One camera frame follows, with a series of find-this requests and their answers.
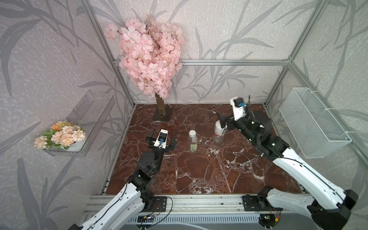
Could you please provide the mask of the white labelled plastic bottle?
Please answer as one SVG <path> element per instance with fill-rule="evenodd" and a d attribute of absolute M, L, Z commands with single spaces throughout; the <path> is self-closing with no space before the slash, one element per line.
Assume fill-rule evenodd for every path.
<path fill-rule="evenodd" d="M 215 123 L 215 127 L 214 127 L 214 135 L 213 135 L 214 142 L 216 144 L 221 144 L 224 141 L 226 132 L 227 132 L 227 124 L 221 123 L 221 121 L 218 120 Z"/>

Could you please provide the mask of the small clear bottle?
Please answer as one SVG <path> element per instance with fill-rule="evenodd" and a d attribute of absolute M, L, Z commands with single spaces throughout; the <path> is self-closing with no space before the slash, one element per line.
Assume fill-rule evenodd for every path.
<path fill-rule="evenodd" d="M 190 152 L 196 152 L 197 151 L 197 145 L 198 145 L 198 138 L 197 134 L 196 137 L 191 138 L 188 136 L 188 150 Z"/>

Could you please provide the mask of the grey bottle cap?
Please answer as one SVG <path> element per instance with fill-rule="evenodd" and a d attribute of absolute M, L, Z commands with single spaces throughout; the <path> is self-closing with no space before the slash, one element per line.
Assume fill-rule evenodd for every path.
<path fill-rule="evenodd" d="M 191 138 L 196 137 L 196 131 L 195 130 L 190 130 L 189 131 L 189 137 L 191 137 Z"/>

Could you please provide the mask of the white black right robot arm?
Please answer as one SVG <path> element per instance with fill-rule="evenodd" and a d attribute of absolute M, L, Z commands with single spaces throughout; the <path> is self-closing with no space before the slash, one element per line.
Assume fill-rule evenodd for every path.
<path fill-rule="evenodd" d="M 289 210 L 311 218 L 323 230 L 341 230 L 347 224 L 358 200 L 353 190 L 344 190 L 314 170 L 279 136 L 270 132 L 271 120 L 264 114 L 241 118 L 217 113 L 220 125 L 239 130 L 261 157 L 286 171 L 306 190 L 306 194 L 282 192 L 266 186 L 257 195 L 244 196 L 246 210 Z"/>

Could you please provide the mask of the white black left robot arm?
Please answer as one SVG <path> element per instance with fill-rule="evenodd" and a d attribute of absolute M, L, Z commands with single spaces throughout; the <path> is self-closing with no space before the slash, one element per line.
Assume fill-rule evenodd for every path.
<path fill-rule="evenodd" d="M 167 130 L 160 130 L 156 138 L 154 132 L 146 137 L 150 150 L 137 159 L 135 172 L 120 192 L 97 214 L 81 225 L 73 224 L 70 230 L 119 230 L 133 216 L 152 206 L 154 195 L 150 187 L 155 182 L 154 176 L 159 173 L 164 154 L 174 150 L 177 144 L 174 134 L 167 143 Z"/>

